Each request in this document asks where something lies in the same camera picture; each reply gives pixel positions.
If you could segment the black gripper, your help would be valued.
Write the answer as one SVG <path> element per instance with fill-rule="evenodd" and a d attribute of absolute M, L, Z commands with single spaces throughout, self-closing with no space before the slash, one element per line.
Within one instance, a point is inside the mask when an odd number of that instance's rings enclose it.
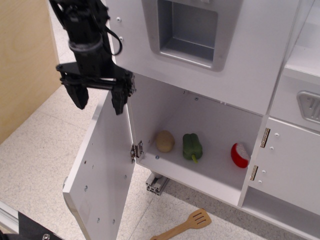
<path fill-rule="evenodd" d="M 135 91 L 133 73 L 116 65 L 105 49 L 74 55 L 75 62 L 60 63 L 56 70 L 76 107 L 81 110 L 86 107 L 89 100 L 87 88 L 111 90 L 115 113 L 122 114 L 128 97 Z"/>

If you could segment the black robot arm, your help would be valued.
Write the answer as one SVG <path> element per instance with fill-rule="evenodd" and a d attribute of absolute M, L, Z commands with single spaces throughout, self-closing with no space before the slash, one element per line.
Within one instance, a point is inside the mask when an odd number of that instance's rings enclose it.
<path fill-rule="evenodd" d="M 111 92 L 112 106 L 117 115 L 123 113 L 128 98 L 135 91 L 134 74 L 112 59 L 109 36 L 118 36 L 107 27 L 108 7 L 100 0 L 51 0 L 50 5 L 68 35 L 68 46 L 75 62 L 58 64 L 60 82 L 74 104 L 84 109 L 88 89 Z"/>

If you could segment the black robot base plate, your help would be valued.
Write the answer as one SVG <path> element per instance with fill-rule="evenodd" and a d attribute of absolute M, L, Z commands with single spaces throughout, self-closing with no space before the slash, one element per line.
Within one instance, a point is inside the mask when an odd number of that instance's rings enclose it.
<path fill-rule="evenodd" d="M 21 212 L 18 212 L 18 234 L 14 240 L 62 240 L 56 233 L 45 228 Z"/>

